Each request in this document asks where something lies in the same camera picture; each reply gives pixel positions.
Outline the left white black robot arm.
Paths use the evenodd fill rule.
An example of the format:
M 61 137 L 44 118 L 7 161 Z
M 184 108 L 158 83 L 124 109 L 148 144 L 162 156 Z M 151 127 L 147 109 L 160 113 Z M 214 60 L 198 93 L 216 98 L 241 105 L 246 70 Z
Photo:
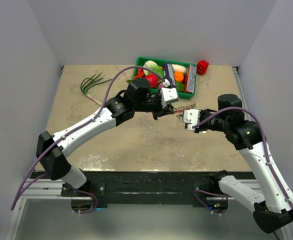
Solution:
M 96 112 L 80 122 L 54 134 L 44 131 L 38 136 L 36 157 L 52 181 L 62 180 L 72 186 L 78 196 L 90 191 L 85 174 L 72 166 L 67 158 L 93 137 L 132 119 L 136 112 L 152 113 L 154 120 L 174 114 L 173 103 L 178 102 L 177 89 L 167 83 L 158 92 L 151 92 L 151 84 L 139 78 L 127 89 L 107 100 Z

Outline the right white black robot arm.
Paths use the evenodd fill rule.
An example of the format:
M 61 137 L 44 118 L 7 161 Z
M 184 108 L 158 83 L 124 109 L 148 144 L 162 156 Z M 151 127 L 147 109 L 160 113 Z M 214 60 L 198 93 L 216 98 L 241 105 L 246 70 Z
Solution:
M 293 222 L 293 192 L 281 175 L 272 157 L 263 127 L 257 117 L 242 107 L 235 94 L 218 97 L 218 110 L 191 109 L 184 113 L 185 127 L 194 133 L 217 131 L 226 139 L 250 166 L 261 193 L 245 186 L 225 170 L 212 177 L 209 191 L 216 197 L 232 197 L 253 215 L 259 228 L 267 233 Z

